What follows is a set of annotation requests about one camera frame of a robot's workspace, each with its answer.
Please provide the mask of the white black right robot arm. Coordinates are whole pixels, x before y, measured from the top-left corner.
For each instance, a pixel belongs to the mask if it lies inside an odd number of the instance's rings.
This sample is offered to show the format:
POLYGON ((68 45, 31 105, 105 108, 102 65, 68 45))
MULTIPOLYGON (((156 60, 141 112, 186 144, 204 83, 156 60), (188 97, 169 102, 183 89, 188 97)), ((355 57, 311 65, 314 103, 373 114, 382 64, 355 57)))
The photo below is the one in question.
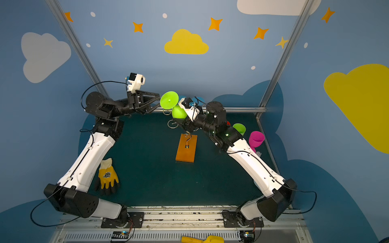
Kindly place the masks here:
POLYGON ((191 98, 181 99, 178 106, 185 111, 186 117, 177 118, 176 122, 187 132, 202 130, 219 149, 239 163, 262 192, 262 197, 238 207, 240 221, 263 216, 275 222, 293 202, 296 182, 284 179, 270 168, 251 149, 243 135, 228 125, 227 112, 220 102, 208 103, 205 111, 191 98))

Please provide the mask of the pink wine glass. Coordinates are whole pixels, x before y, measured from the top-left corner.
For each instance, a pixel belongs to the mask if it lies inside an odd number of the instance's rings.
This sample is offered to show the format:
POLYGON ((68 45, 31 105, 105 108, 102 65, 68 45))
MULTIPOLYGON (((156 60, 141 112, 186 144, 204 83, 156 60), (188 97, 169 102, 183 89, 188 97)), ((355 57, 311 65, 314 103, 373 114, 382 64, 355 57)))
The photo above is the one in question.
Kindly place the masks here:
POLYGON ((249 137, 249 146, 256 153, 256 149, 265 141, 265 135, 260 131, 253 131, 249 137))

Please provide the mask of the green wine glass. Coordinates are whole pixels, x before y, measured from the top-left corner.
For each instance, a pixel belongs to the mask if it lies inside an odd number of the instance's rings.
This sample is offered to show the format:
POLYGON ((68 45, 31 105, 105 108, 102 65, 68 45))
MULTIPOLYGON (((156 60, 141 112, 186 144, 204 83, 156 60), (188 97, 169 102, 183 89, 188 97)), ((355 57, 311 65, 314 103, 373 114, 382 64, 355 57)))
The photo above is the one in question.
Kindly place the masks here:
POLYGON ((242 136, 246 133, 246 127, 241 123, 233 124, 233 128, 235 128, 242 136))
POLYGON ((160 106, 164 110, 170 110, 173 118, 185 119, 187 114, 183 108, 178 105, 179 96, 174 91, 166 92, 160 99, 160 106))

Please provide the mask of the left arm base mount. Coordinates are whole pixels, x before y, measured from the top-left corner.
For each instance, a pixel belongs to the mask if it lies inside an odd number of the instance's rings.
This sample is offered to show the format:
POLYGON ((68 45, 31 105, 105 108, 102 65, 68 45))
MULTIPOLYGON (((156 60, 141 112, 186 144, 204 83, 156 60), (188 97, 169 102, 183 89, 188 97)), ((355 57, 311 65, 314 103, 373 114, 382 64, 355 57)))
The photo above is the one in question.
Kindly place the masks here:
POLYGON ((123 210, 117 219, 104 218, 101 224, 101 228, 142 228, 143 221, 144 212, 127 212, 127 210, 123 210))

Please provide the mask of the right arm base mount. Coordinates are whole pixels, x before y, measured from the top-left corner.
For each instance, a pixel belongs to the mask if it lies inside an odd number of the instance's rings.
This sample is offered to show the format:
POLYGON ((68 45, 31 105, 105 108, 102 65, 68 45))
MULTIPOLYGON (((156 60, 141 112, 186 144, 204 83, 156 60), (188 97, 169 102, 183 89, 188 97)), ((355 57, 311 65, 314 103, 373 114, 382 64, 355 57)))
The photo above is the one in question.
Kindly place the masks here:
POLYGON ((264 227, 264 222, 261 217, 247 220, 242 214, 235 211, 223 210, 221 212, 223 224, 225 228, 261 228, 264 227))

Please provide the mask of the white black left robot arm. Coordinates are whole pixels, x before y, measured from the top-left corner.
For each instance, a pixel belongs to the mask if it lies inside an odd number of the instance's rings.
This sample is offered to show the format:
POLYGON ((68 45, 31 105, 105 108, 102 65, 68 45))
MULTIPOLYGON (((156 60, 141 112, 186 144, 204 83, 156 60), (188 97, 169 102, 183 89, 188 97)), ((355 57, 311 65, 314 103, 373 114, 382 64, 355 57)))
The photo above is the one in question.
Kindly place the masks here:
POLYGON ((119 118, 133 113, 151 113, 155 110, 151 105, 159 99, 158 93, 140 90, 129 91, 126 99, 118 101, 99 92, 87 96, 85 111, 96 118, 90 138, 68 172, 57 184, 48 184, 44 190, 55 210, 81 218, 127 218, 122 205, 100 199, 88 190, 99 165, 122 133, 124 123, 119 118))

